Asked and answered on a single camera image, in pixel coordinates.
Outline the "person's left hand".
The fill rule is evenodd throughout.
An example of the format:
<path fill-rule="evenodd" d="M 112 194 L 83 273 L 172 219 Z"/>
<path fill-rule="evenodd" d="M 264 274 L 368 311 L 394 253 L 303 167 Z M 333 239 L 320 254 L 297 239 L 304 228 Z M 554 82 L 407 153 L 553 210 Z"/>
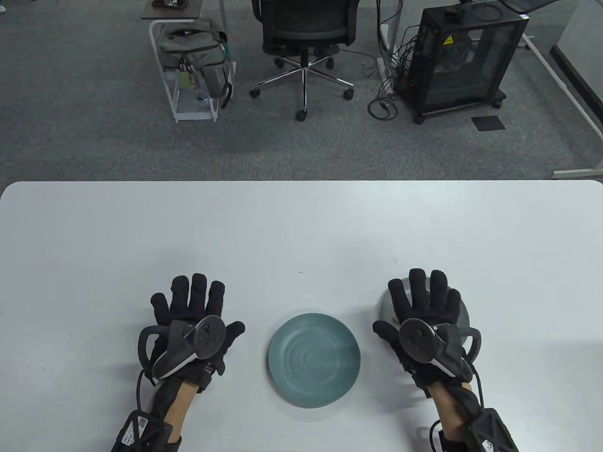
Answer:
<path fill-rule="evenodd" d="M 201 393 L 213 374 L 224 374 L 224 355 L 245 326 L 240 321 L 224 324 L 222 282 L 209 285 L 203 274 L 180 275 L 172 280 L 171 291 L 171 302 L 163 293 L 150 299 L 157 326 L 141 333 L 141 364 L 147 379 L 160 381 L 161 393 L 174 395 L 186 385 Z"/>

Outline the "person's right hand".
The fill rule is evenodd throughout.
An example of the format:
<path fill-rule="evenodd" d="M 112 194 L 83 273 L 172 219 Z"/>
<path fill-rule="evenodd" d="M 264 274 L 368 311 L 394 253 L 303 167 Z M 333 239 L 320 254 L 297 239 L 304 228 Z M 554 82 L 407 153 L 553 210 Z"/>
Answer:
<path fill-rule="evenodd" d="M 399 326 L 387 321 L 373 323 L 373 331 L 394 351 L 403 369 L 418 388 L 433 397 L 440 385 L 459 404 L 478 405 L 475 394 L 465 385 L 473 379 L 476 357 L 481 350 L 481 333 L 461 327 L 461 295 L 448 286 L 446 274 L 433 270 L 409 271 L 410 294 L 403 281 L 394 278 L 388 292 Z"/>

